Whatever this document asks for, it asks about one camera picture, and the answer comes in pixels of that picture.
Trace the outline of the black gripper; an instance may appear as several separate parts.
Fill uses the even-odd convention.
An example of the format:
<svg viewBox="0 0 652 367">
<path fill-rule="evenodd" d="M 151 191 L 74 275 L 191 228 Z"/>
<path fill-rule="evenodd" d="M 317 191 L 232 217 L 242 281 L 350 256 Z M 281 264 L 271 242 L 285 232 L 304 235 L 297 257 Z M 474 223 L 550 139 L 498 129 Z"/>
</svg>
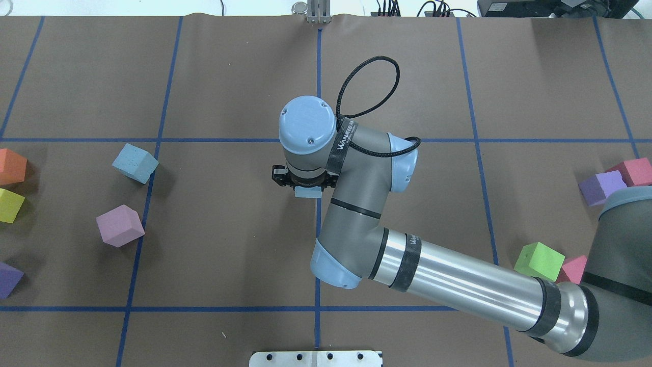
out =
<svg viewBox="0 0 652 367">
<path fill-rule="evenodd" d="M 296 188 L 310 190 L 319 188 L 319 190 L 324 191 L 326 188 L 335 188 L 339 179 L 338 175 L 330 174 L 323 169 L 310 171 L 310 174 L 314 174 L 313 177 L 300 177 L 290 168 L 293 167 L 290 165 L 273 165 L 271 172 L 272 180 L 279 186 L 290 187 L 294 190 Z"/>
</svg>

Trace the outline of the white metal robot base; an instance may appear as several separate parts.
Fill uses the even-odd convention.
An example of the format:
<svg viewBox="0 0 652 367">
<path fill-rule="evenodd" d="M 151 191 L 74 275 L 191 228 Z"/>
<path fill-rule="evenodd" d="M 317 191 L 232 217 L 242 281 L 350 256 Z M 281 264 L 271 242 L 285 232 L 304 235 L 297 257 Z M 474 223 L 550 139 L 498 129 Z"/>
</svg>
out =
<svg viewBox="0 0 652 367">
<path fill-rule="evenodd" d="M 373 350 L 261 351 L 249 366 L 384 366 L 384 357 Z"/>
</svg>

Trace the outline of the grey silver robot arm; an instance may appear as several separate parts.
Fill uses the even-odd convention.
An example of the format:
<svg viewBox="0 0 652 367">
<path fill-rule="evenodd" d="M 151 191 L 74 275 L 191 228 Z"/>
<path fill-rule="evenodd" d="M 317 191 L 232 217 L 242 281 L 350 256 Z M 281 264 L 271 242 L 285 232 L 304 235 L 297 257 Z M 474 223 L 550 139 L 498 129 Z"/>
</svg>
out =
<svg viewBox="0 0 652 367">
<path fill-rule="evenodd" d="M 391 191 L 404 191 L 418 153 L 390 133 L 337 118 L 321 98 L 297 97 L 279 117 L 280 186 L 333 187 L 311 270 L 347 290 L 361 279 L 514 328 L 568 357 L 621 362 L 650 356 L 650 186 L 606 200 L 581 282 L 555 284 L 382 227 Z"/>
</svg>

